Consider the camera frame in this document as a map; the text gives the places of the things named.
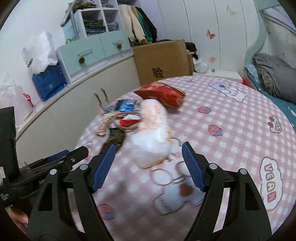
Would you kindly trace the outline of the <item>person's left hand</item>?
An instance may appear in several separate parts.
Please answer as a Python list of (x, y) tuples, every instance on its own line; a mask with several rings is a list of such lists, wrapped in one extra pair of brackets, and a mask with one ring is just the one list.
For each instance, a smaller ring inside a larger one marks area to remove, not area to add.
[(27, 225), (29, 223), (28, 216), (21, 210), (10, 206), (7, 210), (8, 215), (16, 226), (24, 233), (27, 234)]

